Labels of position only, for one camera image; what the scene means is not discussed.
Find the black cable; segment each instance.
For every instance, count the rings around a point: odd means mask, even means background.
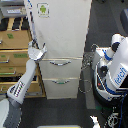
[[[107,0],[96,0],[98,1],[100,4],[104,4]]]

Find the drawer handle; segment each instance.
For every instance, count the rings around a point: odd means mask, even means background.
[[[2,40],[0,40],[0,44],[2,44]]]
[[[4,86],[1,87],[1,89],[0,89],[1,92],[7,92],[8,91],[8,90],[3,91],[3,88],[4,88]]]
[[[0,73],[0,75],[15,75],[15,74],[16,74],[16,71],[14,71],[14,72],[8,72],[8,73],[5,73],[5,72]]]
[[[63,66],[63,65],[71,63],[71,61],[65,61],[65,62],[63,62],[61,64],[59,62],[56,62],[56,61],[50,61],[50,63],[54,64],[54,65],[57,65],[57,66]]]
[[[0,64],[1,64],[1,63],[8,63],[8,62],[9,62],[9,59],[6,60],[6,61],[0,61]]]
[[[54,82],[56,84],[66,84],[66,83],[70,82],[70,80],[53,80],[52,82]]]

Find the white refrigerator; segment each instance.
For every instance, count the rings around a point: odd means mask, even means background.
[[[24,0],[31,31],[32,11],[47,99],[77,98],[92,0]]]

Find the sticker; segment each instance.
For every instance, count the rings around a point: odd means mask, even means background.
[[[9,39],[13,39],[14,38],[12,34],[7,34],[7,36],[8,36]]]
[[[49,5],[47,3],[39,3],[37,4],[37,8],[39,17],[49,17]]]
[[[9,14],[20,14],[20,9],[12,9],[12,10],[7,10]]]
[[[26,53],[19,53],[19,54],[13,54],[14,58],[28,58],[28,55]]]
[[[13,69],[13,68],[9,68],[10,70]]]
[[[5,55],[1,55],[1,58],[5,58],[6,56]]]

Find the refrigerator door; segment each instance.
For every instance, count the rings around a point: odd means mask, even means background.
[[[32,11],[39,47],[46,43],[45,58],[83,55],[91,0],[25,0],[32,29]]]

